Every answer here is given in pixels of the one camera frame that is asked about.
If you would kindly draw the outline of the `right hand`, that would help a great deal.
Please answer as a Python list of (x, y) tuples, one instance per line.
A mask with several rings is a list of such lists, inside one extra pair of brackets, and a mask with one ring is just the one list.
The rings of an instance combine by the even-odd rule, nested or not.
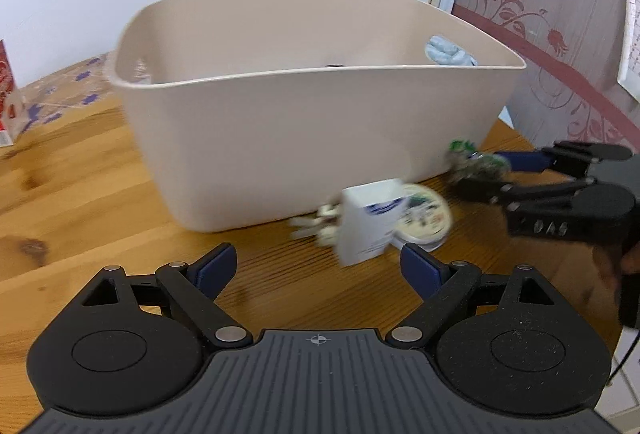
[(613, 291), (620, 324), (639, 329), (639, 244), (595, 246), (592, 258), (604, 284)]

